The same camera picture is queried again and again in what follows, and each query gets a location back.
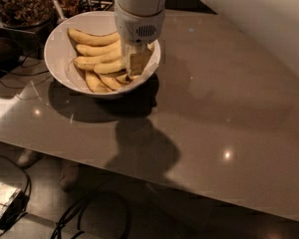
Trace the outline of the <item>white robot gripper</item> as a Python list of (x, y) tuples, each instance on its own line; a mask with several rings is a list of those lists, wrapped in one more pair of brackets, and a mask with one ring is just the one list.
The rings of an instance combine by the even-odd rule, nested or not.
[(163, 0), (115, 0), (117, 30), (130, 77), (141, 75), (151, 57), (147, 43), (155, 41), (164, 20)]

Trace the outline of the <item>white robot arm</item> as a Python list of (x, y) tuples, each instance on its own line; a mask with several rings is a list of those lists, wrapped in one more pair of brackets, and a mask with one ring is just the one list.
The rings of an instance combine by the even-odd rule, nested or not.
[[(160, 13), (165, 0), (115, 0), (125, 22)], [(236, 24), (299, 77), (299, 0), (199, 0)]]

